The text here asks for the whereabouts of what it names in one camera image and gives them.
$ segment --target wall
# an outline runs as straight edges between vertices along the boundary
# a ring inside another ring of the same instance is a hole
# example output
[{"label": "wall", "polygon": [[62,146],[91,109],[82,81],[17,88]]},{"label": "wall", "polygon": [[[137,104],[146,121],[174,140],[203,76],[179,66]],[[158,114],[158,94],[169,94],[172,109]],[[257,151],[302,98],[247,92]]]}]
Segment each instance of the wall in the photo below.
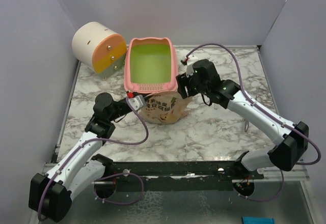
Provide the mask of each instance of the wall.
[{"label": "wall", "polygon": [[0,13],[0,223],[27,223],[76,68],[74,28],[57,0],[0,0]]},{"label": "wall", "polygon": [[98,21],[129,42],[169,37],[174,44],[209,41],[261,45],[285,0],[59,0],[77,27]]},{"label": "wall", "polygon": [[[308,166],[321,210],[326,210],[326,0],[288,0],[261,48],[281,115],[310,126],[323,157]],[[306,160],[314,160],[312,147]]]}]

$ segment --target gray vein in marble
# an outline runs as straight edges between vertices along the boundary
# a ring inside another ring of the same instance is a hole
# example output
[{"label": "gray vein in marble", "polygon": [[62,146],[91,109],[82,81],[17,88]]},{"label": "gray vein in marble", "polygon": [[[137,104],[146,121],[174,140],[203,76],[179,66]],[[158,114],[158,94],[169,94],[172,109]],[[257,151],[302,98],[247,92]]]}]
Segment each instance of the gray vein in marble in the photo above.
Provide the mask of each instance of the gray vein in marble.
[{"label": "gray vein in marble", "polygon": [[[180,60],[190,49],[177,49]],[[245,89],[266,107],[275,111],[273,100],[256,50],[234,49],[240,65]],[[239,82],[234,61],[226,51],[202,49],[195,53],[200,59],[214,62],[222,79]],[[179,73],[185,71],[179,66]],[[113,99],[125,96],[123,70],[113,77],[101,80],[86,65],[80,66],[72,97],[68,119],[60,146],[61,160],[79,140],[93,114],[95,97],[102,92],[111,93]],[[139,146],[122,146],[107,143],[97,153],[115,161],[185,161],[233,160],[245,150],[272,147],[273,144],[255,126],[244,132],[244,119],[220,106],[208,107],[200,96],[194,97],[187,110],[189,115],[173,125],[147,124],[149,139]],[[135,115],[128,114],[116,124],[112,138],[134,142],[141,140],[145,131]]]}]

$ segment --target purple cable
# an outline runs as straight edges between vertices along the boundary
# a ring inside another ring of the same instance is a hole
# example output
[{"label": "purple cable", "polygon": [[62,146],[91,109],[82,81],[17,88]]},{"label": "purple cable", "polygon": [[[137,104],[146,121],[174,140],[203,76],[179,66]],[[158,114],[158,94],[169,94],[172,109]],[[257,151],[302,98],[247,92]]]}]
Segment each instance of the purple cable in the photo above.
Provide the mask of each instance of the purple cable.
[{"label": "purple cable", "polygon": [[282,170],[280,170],[280,171],[281,171],[281,176],[282,176],[282,185],[281,185],[280,190],[273,197],[270,197],[269,199],[259,200],[259,199],[253,199],[251,197],[243,196],[240,193],[238,194],[238,196],[241,197],[241,198],[243,198],[243,199],[254,201],[254,202],[267,202],[267,201],[271,201],[271,200],[276,199],[282,193],[283,188],[284,188],[284,175],[283,175],[283,171]]},{"label": "purple cable", "polygon": [[[80,146],[78,146],[70,155],[69,157],[67,158],[67,160],[65,162],[62,163],[62,165],[59,167],[58,171],[62,171],[62,169],[67,165],[67,163],[71,160],[71,158],[80,150],[84,147],[84,145],[90,143],[90,142],[93,142],[93,141],[106,141],[106,142],[111,142],[111,143],[116,143],[116,144],[123,144],[123,145],[131,145],[131,146],[135,146],[135,145],[139,145],[139,144],[142,144],[143,142],[145,142],[147,139],[148,139],[148,136],[149,136],[149,132],[148,132],[148,128],[146,126],[146,123],[144,121],[144,119],[138,114],[138,112],[130,105],[129,101],[128,101],[128,97],[126,98],[126,102],[128,104],[128,106],[130,107],[131,111],[138,117],[138,119],[141,121],[141,123],[143,124],[144,128],[145,128],[145,131],[146,131],[146,136],[143,140],[141,140],[140,142],[136,142],[136,143],[126,143],[126,142],[120,142],[120,141],[117,141],[117,140],[113,140],[113,139],[109,139],[109,138],[92,138],[92,139],[89,139],[85,142],[83,142]],[[45,199],[45,195],[48,191],[48,189],[50,188],[51,186],[51,183],[55,180],[55,178],[58,176],[58,173],[55,173],[52,178],[49,180],[48,184],[46,185],[43,193],[42,193],[42,196],[41,196],[41,199],[40,199],[40,203],[39,203],[39,207],[38,207],[38,210],[37,210],[37,216],[38,216],[38,219],[39,221],[45,221],[47,219],[47,217],[45,218],[42,218],[42,214],[41,214],[41,211],[42,211],[42,206],[43,206],[43,202],[44,202],[44,199]]]},{"label": "purple cable", "polygon": [[[201,48],[201,47],[204,47],[204,46],[208,46],[208,45],[214,45],[214,46],[219,46],[223,49],[225,49],[226,51],[228,51],[229,54],[231,54],[234,62],[235,62],[235,66],[236,66],[236,69],[238,71],[238,76],[239,76],[239,82],[240,82],[240,89],[243,93],[243,95],[245,96],[245,98],[253,105],[255,106],[257,109],[259,109],[263,114],[267,115],[269,118],[271,118],[272,120],[274,120],[275,122],[277,122],[278,124],[280,125],[283,125],[283,122],[280,121],[279,119],[277,119],[276,117],[274,117],[273,115],[271,115],[269,112],[265,111],[263,108],[261,108],[260,106],[258,106],[257,104],[254,104],[254,101],[251,100],[251,98],[247,95],[246,91],[245,91],[245,88],[243,86],[243,83],[242,83],[242,76],[241,76],[241,72],[240,72],[240,67],[239,67],[239,62],[238,60],[236,59],[236,57],[234,56],[233,52],[228,49],[226,46],[223,46],[221,44],[218,44],[218,43],[206,43],[206,44],[203,44],[203,45],[200,45],[196,48],[194,48],[193,50],[191,50],[187,55],[186,57],[188,58],[188,56],[190,54],[192,54],[194,51],[196,51],[197,49]],[[320,161],[321,159],[321,151],[320,149],[317,147],[317,145],[311,141],[307,136],[303,135],[301,132],[299,132],[298,130],[292,128],[291,126],[289,125],[283,125],[285,128],[291,130],[291,131],[294,131],[296,134],[298,134],[299,136],[301,136],[303,139],[307,140],[316,150],[317,152],[317,159],[314,160],[314,161],[311,161],[311,162],[299,162],[297,164],[299,165],[313,165],[313,164],[316,164]]]},{"label": "purple cable", "polygon": [[106,180],[106,179],[109,179],[109,178],[112,178],[112,177],[118,177],[118,176],[123,176],[123,175],[132,175],[132,176],[135,176],[139,179],[139,181],[141,182],[141,185],[142,185],[142,192],[141,194],[138,196],[137,199],[131,201],[131,202],[127,202],[127,203],[121,203],[121,202],[115,202],[115,201],[112,201],[112,200],[106,200],[106,199],[101,199],[97,193],[96,193],[96,190],[94,189],[94,194],[96,196],[96,199],[99,199],[99,200],[102,200],[104,202],[107,202],[107,203],[111,203],[111,204],[115,204],[115,205],[132,205],[136,202],[138,202],[142,197],[143,197],[143,194],[144,194],[144,183],[143,183],[143,180],[141,179],[140,176],[134,174],[134,173],[117,173],[117,174],[114,174],[114,175],[111,175],[111,176],[108,176],[108,177],[103,177],[103,178],[100,178],[100,179],[97,179],[97,181],[103,181],[103,180]]}]

